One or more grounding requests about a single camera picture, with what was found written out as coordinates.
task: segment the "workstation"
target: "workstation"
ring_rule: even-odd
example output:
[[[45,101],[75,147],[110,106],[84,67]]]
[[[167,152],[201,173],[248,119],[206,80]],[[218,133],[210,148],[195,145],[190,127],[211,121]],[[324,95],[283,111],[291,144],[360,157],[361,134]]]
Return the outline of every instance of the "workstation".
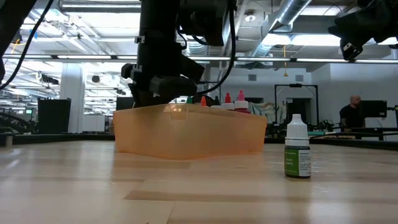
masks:
[[[397,7],[0,0],[0,219],[397,223]]]

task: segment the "ceiling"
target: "ceiling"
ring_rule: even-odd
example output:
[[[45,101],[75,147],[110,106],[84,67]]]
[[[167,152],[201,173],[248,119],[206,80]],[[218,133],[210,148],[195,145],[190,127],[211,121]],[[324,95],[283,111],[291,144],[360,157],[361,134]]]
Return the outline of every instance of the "ceiling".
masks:
[[[68,0],[74,2],[90,2],[91,0]],[[113,0],[100,0],[100,2],[112,2]],[[7,54],[20,54],[24,48],[24,43],[33,28],[35,21],[39,18],[43,11],[44,0],[39,0],[35,9],[29,14],[21,27],[22,45],[10,45]],[[112,4],[122,4],[121,0],[113,1]],[[335,1],[335,0],[313,0],[303,13],[294,22],[294,29],[288,35],[293,39],[296,35],[305,34],[304,32],[311,28],[314,33],[327,33],[327,23],[325,21],[333,21],[333,18],[344,10],[355,10],[354,1]],[[276,12],[279,9],[279,0],[266,1],[238,1],[238,11],[235,15],[235,24],[237,30],[238,41],[236,43],[237,52],[241,54],[249,54],[262,41],[261,26],[267,15]],[[245,20],[248,12],[256,18],[248,22]],[[309,19],[308,16],[316,16],[319,19]],[[38,29],[37,37],[30,45],[28,54],[45,54],[45,55],[136,55],[137,44],[134,38],[139,32],[139,13],[110,13],[110,12],[61,12],[54,4],[53,8],[46,16],[44,22]],[[302,58],[342,58],[338,46],[309,46],[309,45],[293,45],[274,46],[269,52],[274,57],[302,57]],[[389,55],[391,51],[386,45],[369,44],[364,48],[364,52],[360,58],[383,58]],[[229,55],[228,48],[210,47],[207,51],[208,55]],[[6,79],[13,72],[17,60],[4,60],[6,63],[7,75]],[[119,87],[125,88],[127,96],[130,95],[127,89],[128,80],[124,80],[119,76],[120,68],[124,62],[95,62],[83,63],[85,73],[88,75],[86,84],[86,112],[94,111],[96,113],[110,114],[114,110],[114,103],[110,100],[121,96],[114,90],[99,90],[99,87]],[[270,68],[282,68],[285,63],[274,62]],[[289,68],[306,68],[308,72],[319,67],[319,64],[311,63],[288,63]],[[7,90],[2,92],[2,99],[29,99],[37,96],[45,96],[56,98],[59,85],[48,84],[40,81],[40,74],[52,77],[61,81],[62,62],[26,61],[22,64],[22,68],[17,78],[12,82],[14,86],[31,86],[43,87],[43,89],[34,90]],[[93,75],[101,77],[99,83],[91,81]],[[16,104],[15,101],[0,103],[2,108],[12,108]],[[102,109],[96,105],[110,105],[109,108]]]

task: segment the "green label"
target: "green label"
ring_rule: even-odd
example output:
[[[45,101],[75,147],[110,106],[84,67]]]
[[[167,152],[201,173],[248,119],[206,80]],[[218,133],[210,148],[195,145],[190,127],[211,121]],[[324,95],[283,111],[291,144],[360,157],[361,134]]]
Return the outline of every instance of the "green label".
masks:
[[[285,174],[299,175],[299,151],[285,149]]]

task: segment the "black frame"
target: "black frame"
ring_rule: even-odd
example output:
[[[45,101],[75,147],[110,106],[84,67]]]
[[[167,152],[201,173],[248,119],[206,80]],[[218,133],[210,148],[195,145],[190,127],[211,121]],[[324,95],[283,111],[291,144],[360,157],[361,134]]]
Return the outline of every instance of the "black frame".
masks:
[[[319,96],[318,96],[318,85],[302,85],[302,84],[276,84],[274,86],[274,97],[275,97],[275,123],[278,123],[278,112],[277,112],[277,87],[288,86],[289,88],[301,88],[303,86],[310,86],[315,88],[315,98],[317,101],[317,125],[319,125]]]

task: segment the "bottle label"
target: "bottle label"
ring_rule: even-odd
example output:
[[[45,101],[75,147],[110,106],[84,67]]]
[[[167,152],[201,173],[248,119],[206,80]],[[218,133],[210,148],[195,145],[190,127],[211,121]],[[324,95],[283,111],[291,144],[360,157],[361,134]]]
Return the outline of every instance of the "bottle label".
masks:
[[[285,174],[311,176],[311,151],[285,149]]]

